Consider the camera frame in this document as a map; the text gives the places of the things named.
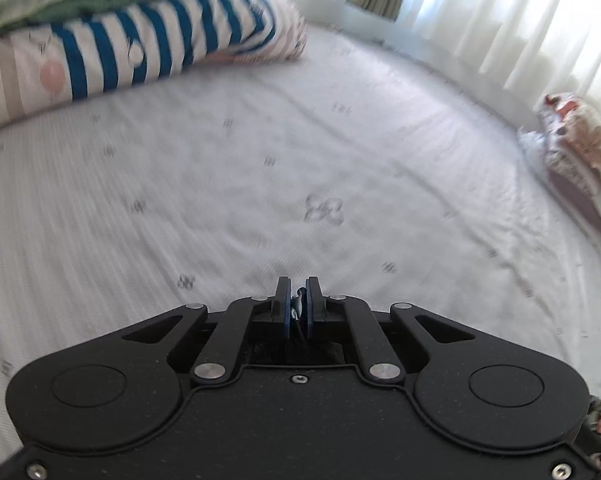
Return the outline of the white lower pillow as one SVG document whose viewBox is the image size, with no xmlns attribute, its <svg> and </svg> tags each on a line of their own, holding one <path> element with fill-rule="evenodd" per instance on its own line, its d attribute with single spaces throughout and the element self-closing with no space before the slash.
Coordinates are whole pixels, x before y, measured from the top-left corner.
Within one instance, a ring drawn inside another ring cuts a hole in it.
<svg viewBox="0 0 601 480">
<path fill-rule="evenodd" d="M 517 130 L 517 143 L 535 175 L 586 226 L 601 235 L 601 180 L 553 132 Z"/>
</svg>

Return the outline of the white floral bed sheet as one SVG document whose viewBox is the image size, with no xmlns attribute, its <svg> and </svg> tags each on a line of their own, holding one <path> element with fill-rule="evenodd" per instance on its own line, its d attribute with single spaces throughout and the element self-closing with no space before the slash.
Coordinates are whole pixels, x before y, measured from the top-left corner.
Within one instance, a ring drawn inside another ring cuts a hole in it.
<svg viewBox="0 0 601 480">
<path fill-rule="evenodd" d="M 283 275 L 551 354 L 601 397 L 599 244 L 517 130 L 314 28 L 294 63 L 198 66 L 0 130 L 0 463 L 28 362 Z"/>
</svg>

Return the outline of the striped bolster pillow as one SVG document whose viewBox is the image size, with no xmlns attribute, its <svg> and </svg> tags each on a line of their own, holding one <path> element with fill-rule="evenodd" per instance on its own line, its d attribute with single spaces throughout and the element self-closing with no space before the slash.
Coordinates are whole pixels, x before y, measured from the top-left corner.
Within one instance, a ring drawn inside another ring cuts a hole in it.
<svg viewBox="0 0 601 480">
<path fill-rule="evenodd" d="M 306 42 L 291 0 L 152 0 L 13 30 L 0 36 L 0 128 L 195 64 L 296 60 Z"/>
</svg>

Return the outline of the white sheer curtain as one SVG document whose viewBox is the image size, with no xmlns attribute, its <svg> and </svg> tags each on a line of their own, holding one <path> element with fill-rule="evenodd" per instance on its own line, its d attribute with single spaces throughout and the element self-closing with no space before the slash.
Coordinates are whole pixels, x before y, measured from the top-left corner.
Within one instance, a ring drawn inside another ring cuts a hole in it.
<svg viewBox="0 0 601 480">
<path fill-rule="evenodd" d="M 404 0 L 396 21 L 347 0 L 305 0 L 320 22 L 404 51 L 528 108 L 575 92 L 601 111 L 601 0 Z"/>
</svg>

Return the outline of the floral top pillow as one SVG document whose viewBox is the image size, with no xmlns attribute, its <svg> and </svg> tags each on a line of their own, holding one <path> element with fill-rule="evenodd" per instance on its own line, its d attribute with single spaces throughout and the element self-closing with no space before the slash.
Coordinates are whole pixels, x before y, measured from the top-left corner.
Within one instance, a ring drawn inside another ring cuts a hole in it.
<svg viewBox="0 0 601 480">
<path fill-rule="evenodd" d="M 601 115 L 574 93 L 546 94 L 538 115 L 555 142 L 569 148 L 601 181 Z"/>
</svg>

